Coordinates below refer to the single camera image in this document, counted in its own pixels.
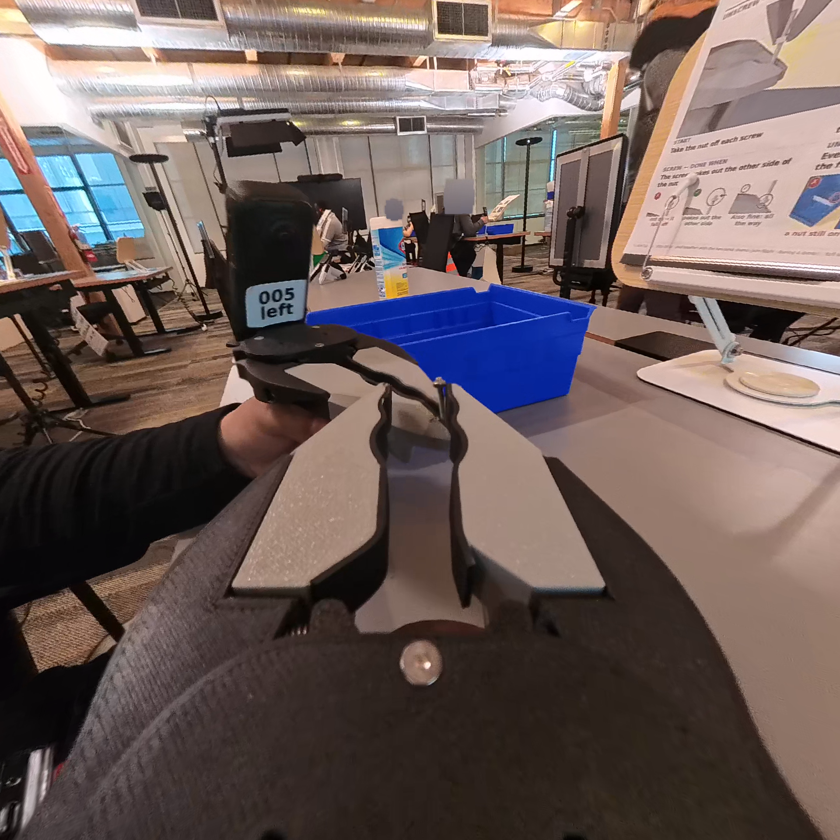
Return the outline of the grey panel on easel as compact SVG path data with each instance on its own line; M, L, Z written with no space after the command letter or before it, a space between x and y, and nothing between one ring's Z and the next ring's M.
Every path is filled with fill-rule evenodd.
M628 140L619 133L554 157L549 267L562 298L587 291L605 306L616 280L612 247L623 213Z

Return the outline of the printed instruction sheet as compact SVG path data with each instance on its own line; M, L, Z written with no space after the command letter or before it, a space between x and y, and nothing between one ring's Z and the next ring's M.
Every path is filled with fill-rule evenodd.
M839 2L720 2L623 262L838 278Z

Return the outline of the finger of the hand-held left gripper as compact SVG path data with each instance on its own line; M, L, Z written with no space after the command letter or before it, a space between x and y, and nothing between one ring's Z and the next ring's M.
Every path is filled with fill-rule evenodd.
M331 403L347 408L374 388L351 371L336 364L302 364L291 374L330 394ZM430 440L449 440L448 431L432 415L414 403L392 394L392 427L405 434Z
M438 390L415 362L374 347L342 359L341 366L371 385L386 385L392 394L422 406L429 415L440 415Z

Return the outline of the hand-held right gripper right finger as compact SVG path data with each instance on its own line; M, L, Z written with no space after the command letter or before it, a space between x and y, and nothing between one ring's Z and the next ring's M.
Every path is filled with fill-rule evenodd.
M462 606L601 596L606 584L541 450L446 387L451 566Z

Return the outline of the black monitor screen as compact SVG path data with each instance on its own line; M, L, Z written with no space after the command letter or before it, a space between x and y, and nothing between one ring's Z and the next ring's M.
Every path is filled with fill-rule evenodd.
M310 203L321 202L332 210L340 221L347 222L350 231L368 228L361 178L340 173L301 175L286 184L297 188Z

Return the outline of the wood-edged background desk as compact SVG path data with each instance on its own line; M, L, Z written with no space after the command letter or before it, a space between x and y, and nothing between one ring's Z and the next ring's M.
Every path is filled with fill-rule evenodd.
M128 357L147 359L169 354L172 348L167 344L147 345L144 340L166 340L173 336L172 331L164 327L151 299L151 288L170 279L171 271L170 266L132 266L73 280L76 295L70 300L70 315L76 331L88 346L110 362L126 361ZM152 332L135 332L133 323L116 297L117 291L125 289L135 293L143 315L152 320ZM128 355L116 354L112 349L115 342L125 345Z
M40 317L69 307L70 299L77 292L70 279L71 275L71 272L58 272L35 276L33 279L2 280L1 317L19 316L22 319L50 372L57 378L76 409L90 410L125 403L130 399L129 393L90 395L86 391Z

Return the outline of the large blue plastic bin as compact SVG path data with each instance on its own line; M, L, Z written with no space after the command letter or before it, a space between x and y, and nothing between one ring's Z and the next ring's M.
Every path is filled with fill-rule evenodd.
M494 413L568 395L595 307L491 285L309 313L399 346Z

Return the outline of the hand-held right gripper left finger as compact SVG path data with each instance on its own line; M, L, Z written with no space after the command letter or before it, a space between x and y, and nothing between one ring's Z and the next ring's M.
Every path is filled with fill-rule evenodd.
M351 611L381 587L388 564L387 434L392 391L378 385L291 457L232 580L232 593Z

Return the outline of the silver ventilation duct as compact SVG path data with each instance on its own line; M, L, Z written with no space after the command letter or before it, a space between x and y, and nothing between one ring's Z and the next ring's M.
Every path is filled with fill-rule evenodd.
M445 69L47 59L47 71L93 121L138 124L269 109L312 117L492 116L527 100L599 112L608 76L603 67L574 60Z
M50 46L478 60L626 54L639 24L504 14L491 2L16 2Z

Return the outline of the person's body in black clothes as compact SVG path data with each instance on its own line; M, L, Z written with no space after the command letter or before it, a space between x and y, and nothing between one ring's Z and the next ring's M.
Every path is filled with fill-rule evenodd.
M109 650L85 664L38 672L12 611L2 610L1 838L17 838L77 738Z

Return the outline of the disinfectant wipes canister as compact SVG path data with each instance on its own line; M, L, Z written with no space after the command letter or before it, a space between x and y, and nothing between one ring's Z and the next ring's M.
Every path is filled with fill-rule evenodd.
M409 286L403 222L387 217L373 217L369 222L369 230L379 299L407 297Z

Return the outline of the person's left hand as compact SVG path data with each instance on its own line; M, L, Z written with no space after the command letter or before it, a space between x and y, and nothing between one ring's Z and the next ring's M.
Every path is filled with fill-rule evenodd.
M222 418L217 439L226 461L254 479L308 441L329 423L300 406L260 402L252 397Z

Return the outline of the wooden pillar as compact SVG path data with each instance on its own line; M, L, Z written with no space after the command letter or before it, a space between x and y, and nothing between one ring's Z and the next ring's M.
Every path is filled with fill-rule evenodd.
M609 139L618 134L628 65L629 58L621 58L612 65L607 73L600 131L601 140Z
M93 272L70 234L67 217L37 163L23 128L4 97L1 97L1 148L65 269L73 272L75 279L92 278Z

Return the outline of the black studio light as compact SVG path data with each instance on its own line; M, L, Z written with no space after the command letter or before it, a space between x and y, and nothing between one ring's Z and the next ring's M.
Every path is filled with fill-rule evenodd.
M203 116L206 137L228 159L278 154L284 144L299 146L307 135L286 109L228 109Z

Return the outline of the black leaning panel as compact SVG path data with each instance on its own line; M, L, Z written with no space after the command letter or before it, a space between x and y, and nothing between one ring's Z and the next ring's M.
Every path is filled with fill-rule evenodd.
M446 272L454 228L455 215L435 213L429 218L425 238L419 248L421 267Z

